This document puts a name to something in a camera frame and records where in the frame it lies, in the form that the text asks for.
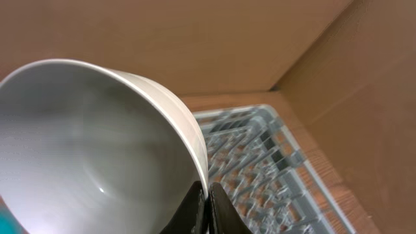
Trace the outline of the small white bowl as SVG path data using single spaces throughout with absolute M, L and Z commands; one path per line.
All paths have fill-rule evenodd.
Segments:
M 49 59 L 1 81 L 1 197 L 29 233 L 158 233 L 207 182 L 195 117 L 151 79 Z

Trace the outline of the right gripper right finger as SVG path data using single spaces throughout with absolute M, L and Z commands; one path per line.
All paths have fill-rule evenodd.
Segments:
M 208 206 L 210 234 L 252 234 L 220 183 L 211 184 Z

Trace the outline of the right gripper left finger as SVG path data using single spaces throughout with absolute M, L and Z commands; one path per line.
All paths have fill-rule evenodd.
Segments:
M 206 232 L 205 196 L 201 182 L 195 181 L 160 234 L 204 234 Z

